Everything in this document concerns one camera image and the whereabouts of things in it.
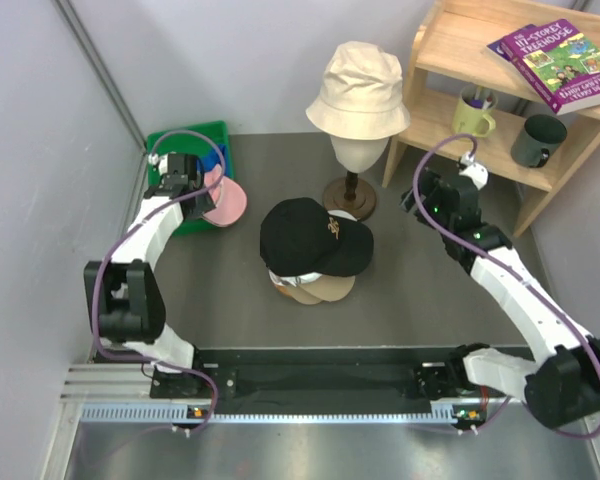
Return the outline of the black cap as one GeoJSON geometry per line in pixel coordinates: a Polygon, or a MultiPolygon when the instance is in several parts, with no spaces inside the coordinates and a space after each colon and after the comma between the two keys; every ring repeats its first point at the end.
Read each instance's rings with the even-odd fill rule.
{"type": "Polygon", "coordinates": [[[280,277],[317,273],[350,277],[371,263],[374,237],[366,225],[300,197],[276,204],[259,231],[260,257],[280,277]]]}

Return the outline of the cream bucket hat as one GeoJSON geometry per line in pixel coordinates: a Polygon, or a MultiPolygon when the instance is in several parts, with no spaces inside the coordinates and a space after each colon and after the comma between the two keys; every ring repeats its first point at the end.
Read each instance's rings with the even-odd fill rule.
{"type": "Polygon", "coordinates": [[[327,64],[308,120],[344,139],[379,140],[406,130],[411,122],[403,102],[399,59],[381,47],[349,41],[336,47],[327,64]]]}

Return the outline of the pink white baseball cap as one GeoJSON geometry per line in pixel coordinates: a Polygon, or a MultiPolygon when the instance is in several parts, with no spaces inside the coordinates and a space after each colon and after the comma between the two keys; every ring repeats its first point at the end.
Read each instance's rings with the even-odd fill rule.
{"type": "Polygon", "coordinates": [[[205,173],[204,185],[214,203],[214,208],[202,218],[217,227],[229,227],[235,224],[245,213],[247,195],[242,187],[231,178],[222,174],[222,167],[215,165],[205,173]]]}

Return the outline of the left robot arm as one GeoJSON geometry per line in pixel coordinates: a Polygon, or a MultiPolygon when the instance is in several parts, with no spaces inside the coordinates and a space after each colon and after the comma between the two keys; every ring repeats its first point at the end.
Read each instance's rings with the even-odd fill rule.
{"type": "Polygon", "coordinates": [[[196,347],[167,324],[154,274],[172,234],[214,204],[197,156],[168,153],[155,159],[161,179],[145,191],[129,230],[105,259],[84,268],[91,332],[102,355],[151,363],[157,382],[167,381],[184,397],[208,393],[216,400],[217,387],[201,367],[196,347]]]}

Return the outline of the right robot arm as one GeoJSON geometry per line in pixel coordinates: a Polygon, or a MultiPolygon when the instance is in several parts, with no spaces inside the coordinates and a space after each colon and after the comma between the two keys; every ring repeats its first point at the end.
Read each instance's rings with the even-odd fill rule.
{"type": "Polygon", "coordinates": [[[526,360],[482,344],[461,347],[448,362],[447,384],[461,396],[495,389],[549,429],[600,414],[600,338],[566,314],[508,237],[483,220],[486,180],[475,166],[447,177],[423,168],[401,199],[404,211],[440,234],[448,256],[489,294],[532,354],[526,360]]]}

